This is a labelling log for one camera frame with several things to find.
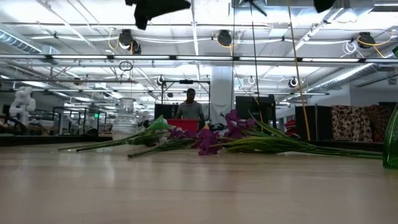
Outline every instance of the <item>gray shirt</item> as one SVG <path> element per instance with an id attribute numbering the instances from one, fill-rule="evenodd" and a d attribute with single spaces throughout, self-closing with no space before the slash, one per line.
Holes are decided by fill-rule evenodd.
<path id="1" fill-rule="evenodd" d="M 203 114 L 201 104 L 193 101 L 193 103 L 183 102 L 178 106 L 178 114 L 182 115 L 183 119 L 195 119 L 199 120 L 199 115 Z"/>

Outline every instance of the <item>white robot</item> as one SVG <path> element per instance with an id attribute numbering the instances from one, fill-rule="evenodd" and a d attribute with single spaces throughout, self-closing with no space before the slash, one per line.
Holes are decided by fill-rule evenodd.
<path id="1" fill-rule="evenodd" d="M 29 112 L 36 109 L 36 101 L 30 97 L 32 92 L 32 87 L 19 87 L 9 110 L 10 117 L 14 118 L 19 114 L 19 121 L 24 125 L 29 124 Z"/>

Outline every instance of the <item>patterned curtain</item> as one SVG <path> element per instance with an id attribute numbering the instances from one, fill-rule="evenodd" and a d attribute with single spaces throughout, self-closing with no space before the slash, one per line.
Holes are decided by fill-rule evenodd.
<path id="1" fill-rule="evenodd" d="M 373 142 L 371 124 L 364 108 L 358 106 L 332 106 L 331 120 L 335 140 Z"/>
<path id="2" fill-rule="evenodd" d="M 378 105 L 368 106 L 364 109 L 372 124 L 374 142 L 383 142 L 389 120 L 388 110 Z"/>

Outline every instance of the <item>desk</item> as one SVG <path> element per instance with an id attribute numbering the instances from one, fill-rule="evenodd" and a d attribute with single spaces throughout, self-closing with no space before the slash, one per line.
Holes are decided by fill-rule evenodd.
<path id="1" fill-rule="evenodd" d="M 398 170 L 326 156 L 0 147 L 0 223 L 394 223 Z"/>

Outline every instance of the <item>white pillar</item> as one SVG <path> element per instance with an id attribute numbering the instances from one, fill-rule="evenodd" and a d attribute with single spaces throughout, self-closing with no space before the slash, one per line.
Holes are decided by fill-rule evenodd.
<path id="1" fill-rule="evenodd" d="M 234 108 L 233 82 L 232 67 L 217 66 L 211 68 L 210 119 L 213 124 L 226 124 L 220 113 L 225 115 Z"/>

